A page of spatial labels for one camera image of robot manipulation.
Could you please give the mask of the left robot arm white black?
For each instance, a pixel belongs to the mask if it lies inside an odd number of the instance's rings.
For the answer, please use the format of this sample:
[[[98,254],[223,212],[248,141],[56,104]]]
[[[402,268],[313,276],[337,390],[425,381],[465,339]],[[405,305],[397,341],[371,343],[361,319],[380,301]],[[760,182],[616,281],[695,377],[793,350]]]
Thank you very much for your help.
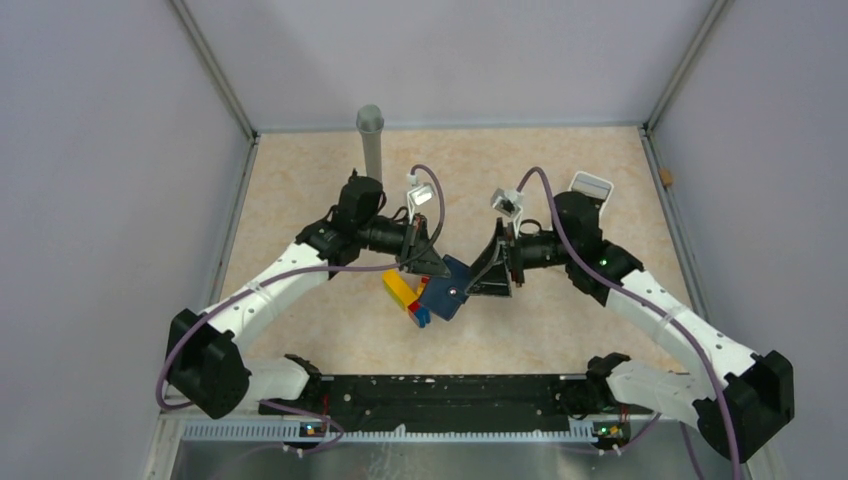
[[[392,263],[375,271],[448,278],[446,262],[435,243],[444,224],[429,232],[417,207],[438,200],[446,216],[444,191],[426,165],[411,167],[405,217],[386,217],[383,184],[351,173],[337,202],[320,219],[305,226],[265,270],[235,293],[195,313],[184,309],[169,327],[166,356],[156,380],[155,398],[164,411],[198,407],[220,419],[245,398],[251,371],[243,351],[299,297],[342,272],[364,273],[356,265],[364,250],[389,255]]]

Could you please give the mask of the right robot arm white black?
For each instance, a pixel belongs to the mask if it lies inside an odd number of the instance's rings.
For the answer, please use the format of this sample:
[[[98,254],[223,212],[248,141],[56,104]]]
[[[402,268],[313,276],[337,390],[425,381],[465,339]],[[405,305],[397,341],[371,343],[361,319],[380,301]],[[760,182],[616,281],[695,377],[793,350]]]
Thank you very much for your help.
[[[523,196],[499,189],[492,206],[509,216],[471,266],[470,296],[509,297],[530,269],[563,267],[580,292],[617,313],[683,365],[665,372],[624,354],[588,364],[586,397],[600,412],[620,404],[653,410],[696,428],[727,459],[748,461],[794,417],[794,371],[772,350],[761,355],[715,329],[678,301],[643,263],[604,239],[601,202],[566,191],[553,198],[559,229],[524,233]]]

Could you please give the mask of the dark blue card holder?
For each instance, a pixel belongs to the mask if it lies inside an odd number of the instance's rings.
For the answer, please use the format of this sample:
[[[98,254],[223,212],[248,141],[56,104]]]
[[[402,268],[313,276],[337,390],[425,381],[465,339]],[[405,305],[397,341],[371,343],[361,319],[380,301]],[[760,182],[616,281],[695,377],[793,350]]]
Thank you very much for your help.
[[[450,255],[443,257],[449,277],[432,277],[419,296],[419,303],[432,316],[451,321],[469,296],[466,288],[471,282],[470,267]]]

